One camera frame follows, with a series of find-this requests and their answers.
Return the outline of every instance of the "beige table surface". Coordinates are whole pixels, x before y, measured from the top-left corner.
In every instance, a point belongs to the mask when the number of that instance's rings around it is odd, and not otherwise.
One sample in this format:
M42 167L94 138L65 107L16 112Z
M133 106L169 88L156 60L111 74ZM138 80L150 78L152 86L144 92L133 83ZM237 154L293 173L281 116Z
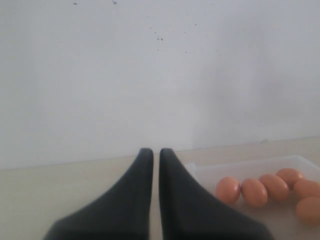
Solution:
M320 137L177 152L197 166L300 155L320 165ZM159 155L154 155L150 231L161 240ZM110 188L135 157L0 171L0 240L40 240L51 224Z

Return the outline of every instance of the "brown egg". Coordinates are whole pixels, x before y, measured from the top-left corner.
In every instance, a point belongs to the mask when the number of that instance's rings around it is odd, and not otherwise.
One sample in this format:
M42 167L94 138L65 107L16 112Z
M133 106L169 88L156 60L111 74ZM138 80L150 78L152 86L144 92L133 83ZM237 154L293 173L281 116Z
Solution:
M283 201L289 197L289 187L280 177L264 174L259 178L259 181L264 185L270 198Z
M247 178L242 182L241 193L244 200L256 208L262 208L268 201L265 186L255 178Z
M308 197L320 198L320 183L316 181L302 179L295 183L293 190L302 199Z
M297 181L305 179L301 172L293 168L282 168L277 171L275 175L285 181L290 190L294 188L294 185Z
M295 207L295 214L305 224L320 225L320 198L302 199Z
M240 183L232 176L222 178L215 186L215 196L226 204L235 203L240 197L240 193Z

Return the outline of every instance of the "white wall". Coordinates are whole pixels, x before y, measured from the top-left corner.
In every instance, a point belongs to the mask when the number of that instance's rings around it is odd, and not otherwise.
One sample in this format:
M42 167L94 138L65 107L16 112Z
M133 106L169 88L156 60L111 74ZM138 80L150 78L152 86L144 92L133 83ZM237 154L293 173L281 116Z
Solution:
M319 12L319 0L1 1L0 168L320 135Z

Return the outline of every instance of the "table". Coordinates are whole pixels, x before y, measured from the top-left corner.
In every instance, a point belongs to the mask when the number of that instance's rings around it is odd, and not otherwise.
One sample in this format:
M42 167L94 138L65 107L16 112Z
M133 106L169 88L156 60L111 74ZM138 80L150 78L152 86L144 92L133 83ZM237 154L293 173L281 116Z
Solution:
M320 137L309 137L176 153L197 166L300 155L320 165ZM0 171L0 239L42 239L49 227L109 189L135 156ZM150 207L152 240L162 239L158 195L159 155L154 155Z

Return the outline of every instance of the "plastic container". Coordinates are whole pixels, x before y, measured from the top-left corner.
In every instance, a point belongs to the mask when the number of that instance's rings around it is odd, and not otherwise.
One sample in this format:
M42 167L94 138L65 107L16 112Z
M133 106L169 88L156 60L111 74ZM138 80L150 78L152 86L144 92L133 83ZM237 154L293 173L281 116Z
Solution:
M223 177L233 176L241 183L246 178L258 179L263 174L275 174L282 168L297 169L307 179L320 182L320 168L297 155L201 167L189 163L185 168L213 195L216 184ZM292 191L288 200L279 203L269 199L267 205L260 209L247 205L242 196L231 207L264 223L276 240L320 239L320 226L305 225L295 216L298 201L298 197Z

